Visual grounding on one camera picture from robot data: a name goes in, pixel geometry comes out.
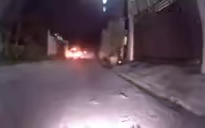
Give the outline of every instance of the street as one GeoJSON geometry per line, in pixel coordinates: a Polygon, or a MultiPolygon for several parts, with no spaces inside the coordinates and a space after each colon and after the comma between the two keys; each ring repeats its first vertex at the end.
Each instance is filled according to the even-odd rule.
{"type": "Polygon", "coordinates": [[[0,128],[205,128],[96,61],[0,67],[0,128]]]}

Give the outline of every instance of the asphalt road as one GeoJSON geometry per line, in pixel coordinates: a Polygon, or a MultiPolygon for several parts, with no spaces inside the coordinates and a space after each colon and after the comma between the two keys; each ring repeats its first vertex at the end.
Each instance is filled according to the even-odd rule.
{"type": "Polygon", "coordinates": [[[205,128],[95,61],[0,67],[0,128],[205,128]]]}

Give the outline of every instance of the pole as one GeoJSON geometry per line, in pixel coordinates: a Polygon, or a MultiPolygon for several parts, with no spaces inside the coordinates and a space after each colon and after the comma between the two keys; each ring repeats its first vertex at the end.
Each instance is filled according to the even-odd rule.
{"type": "Polygon", "coordinates": [[[131,12],[131,1],[127,0],[128,15],[128,61],[134,60],[134,14],[131,12]]]}

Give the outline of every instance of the alley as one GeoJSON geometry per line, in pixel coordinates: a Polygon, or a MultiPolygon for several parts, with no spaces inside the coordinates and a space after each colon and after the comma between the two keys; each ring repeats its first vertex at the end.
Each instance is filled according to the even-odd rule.
{"type": "Polygon", "coordinates": [[[96,61],[0,67],[0,128],[205,128],[96,61]]]}

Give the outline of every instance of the sidewalk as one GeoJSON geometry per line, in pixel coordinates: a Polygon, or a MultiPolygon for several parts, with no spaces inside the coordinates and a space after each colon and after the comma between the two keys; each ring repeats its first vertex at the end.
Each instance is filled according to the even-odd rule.
{"type": "Polygon", "coordinates": [[[199,67],[135,62],[114,71],[155,96],[205,116],[205,75],[199,73],[199,67]]]}

